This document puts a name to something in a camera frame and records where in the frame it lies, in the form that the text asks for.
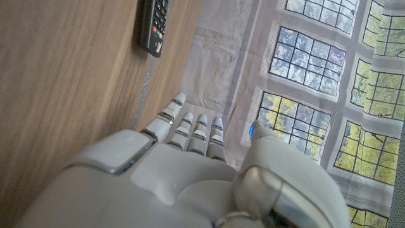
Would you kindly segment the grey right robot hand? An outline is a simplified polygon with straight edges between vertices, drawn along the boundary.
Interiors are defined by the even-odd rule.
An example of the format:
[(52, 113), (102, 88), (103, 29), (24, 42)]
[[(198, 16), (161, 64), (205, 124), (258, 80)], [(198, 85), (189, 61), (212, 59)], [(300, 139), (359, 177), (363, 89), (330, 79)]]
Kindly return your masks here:
[(141, 131), (121, 130), (86, 147), (16, 226), (349, 226), (334, 180), (264, 122), (253, 123), (236, 170), (225, 161), (222, 120), (180, 116), (184, 103), (179, 93)]

